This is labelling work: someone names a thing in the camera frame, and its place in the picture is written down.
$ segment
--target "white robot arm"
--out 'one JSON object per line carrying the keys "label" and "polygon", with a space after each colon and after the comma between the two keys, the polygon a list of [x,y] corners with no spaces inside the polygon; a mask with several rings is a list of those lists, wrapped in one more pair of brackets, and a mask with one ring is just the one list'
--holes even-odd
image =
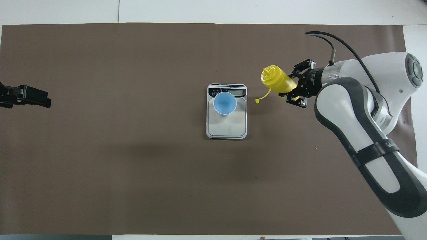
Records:
{"label": "white robot arm", "polygon": [[[343,43],[328,33],[307,34],[327,35]],[[314,68],[309,59],[295,65],[289,77],[299,79],[297,86],[279,96],[303,108],[308,97],[316,96],[317,120],[339,138],[405,239],[427,239],[427,174],[410,164],[387,138],[403,105],[421,87],[419,61],[404,52],[363,59],[354,54],[357,60],[334,63],[333,51],[330,64],[323,68]]]}

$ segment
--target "scale weighing platform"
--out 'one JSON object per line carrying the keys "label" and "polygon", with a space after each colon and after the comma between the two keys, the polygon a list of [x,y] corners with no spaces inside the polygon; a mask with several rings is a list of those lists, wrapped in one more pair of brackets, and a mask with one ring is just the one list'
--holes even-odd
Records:
{"label": "scale weighing platform", "polygon": [[[229,92],[236,97],[237,106],[228,115],[219,114],[214,108],[214,98],[221,92]],[[206,135],[210,138],[243,139],[248,129],[247,115],[248,89],[244,84],[210,84],[206,102]]]}

